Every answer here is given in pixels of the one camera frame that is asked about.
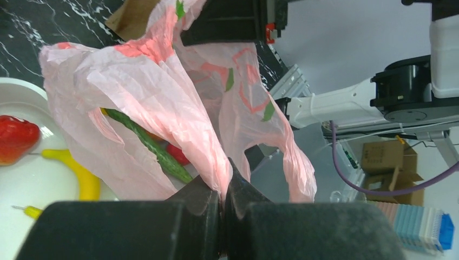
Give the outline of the pink plastic grocery bag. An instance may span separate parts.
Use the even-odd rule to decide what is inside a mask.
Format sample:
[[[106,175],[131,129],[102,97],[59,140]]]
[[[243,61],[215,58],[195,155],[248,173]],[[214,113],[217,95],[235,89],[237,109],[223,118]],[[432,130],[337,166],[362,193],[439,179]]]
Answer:
[[[222,197],[234,167],[250,178],[246,149],[260,143],[277,147],[290,201],[312,202],[314,168],[263,86],[255,45],[183,45],[179,34],[201,16],[203,5],[160,1],[146,33],[124,44],[42,48],[49,109],[72,156],[120,199],[167,199],[176,192],[159,157],[101,112],[114,109],[182,149]]]

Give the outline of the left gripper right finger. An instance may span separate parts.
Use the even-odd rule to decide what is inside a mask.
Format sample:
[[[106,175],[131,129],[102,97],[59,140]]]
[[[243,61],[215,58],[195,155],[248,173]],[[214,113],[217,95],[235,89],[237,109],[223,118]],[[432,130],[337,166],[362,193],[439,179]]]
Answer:
[[[367,203],[275,203],[233,167],[224,207],[228,259],[405,259],[382,211]]]

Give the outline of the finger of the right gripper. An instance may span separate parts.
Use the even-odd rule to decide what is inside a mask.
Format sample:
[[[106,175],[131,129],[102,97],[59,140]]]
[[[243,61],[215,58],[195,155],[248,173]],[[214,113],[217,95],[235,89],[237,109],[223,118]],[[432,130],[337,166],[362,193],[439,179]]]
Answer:
[[[180,34],[185,46],[207,43],[245,43],[264,38],[267,2],[207,1],[189,29]]]

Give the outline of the long green cucumber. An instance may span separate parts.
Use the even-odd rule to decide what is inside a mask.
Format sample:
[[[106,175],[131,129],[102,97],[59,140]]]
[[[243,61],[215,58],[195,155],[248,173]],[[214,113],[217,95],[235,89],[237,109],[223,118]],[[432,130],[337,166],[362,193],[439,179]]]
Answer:
[[[166,173],[176,179],[179,179],[185,184],[188,184],[193,180],[190,173],[152,137],[150,137],[143,127],[134,122],[129,116],[109,108],[101,108],[101,112],[103,115],[110,117],[111,119],[124,125],[127,129],[131,130],[138,137],[141,143],[146,146],[150,152],[156,155],[159,165],[166,171]]]

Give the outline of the orange fruit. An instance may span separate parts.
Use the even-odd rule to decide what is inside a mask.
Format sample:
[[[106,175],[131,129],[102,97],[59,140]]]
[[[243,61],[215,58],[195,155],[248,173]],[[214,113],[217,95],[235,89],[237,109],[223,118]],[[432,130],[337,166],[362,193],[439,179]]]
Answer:
[[[156,142],[164,142],[165,140],[149,131],[146,131],[146,134],[154,141]]]

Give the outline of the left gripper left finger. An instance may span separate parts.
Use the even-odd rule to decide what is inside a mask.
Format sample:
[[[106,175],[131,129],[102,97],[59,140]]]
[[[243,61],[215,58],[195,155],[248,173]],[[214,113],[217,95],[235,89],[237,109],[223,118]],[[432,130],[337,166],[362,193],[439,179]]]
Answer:
[[[219,196],[197,177],[164,201],[59,201],[18,259],[217,259]]]

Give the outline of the red bell pepper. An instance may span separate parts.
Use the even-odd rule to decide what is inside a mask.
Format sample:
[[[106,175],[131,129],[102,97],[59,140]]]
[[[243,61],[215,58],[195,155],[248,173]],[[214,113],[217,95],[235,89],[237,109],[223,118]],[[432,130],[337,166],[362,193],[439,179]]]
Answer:
[[[169,161],[174,161],[181,166],[187,166],[191,163],[183,154],[182,150],[172,144],[168,144],[166,146],[166,152],[168,154],[167,158]]]

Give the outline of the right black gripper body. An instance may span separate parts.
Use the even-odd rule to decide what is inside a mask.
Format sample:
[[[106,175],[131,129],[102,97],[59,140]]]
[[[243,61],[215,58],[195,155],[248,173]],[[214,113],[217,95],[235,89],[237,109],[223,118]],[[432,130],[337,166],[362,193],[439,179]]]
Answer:
[[[260,0],[258,5],[258,19],[261,28],[261,39],[267,44],[273,44],[281,38],[288,20],[288,4],[285,0]]]

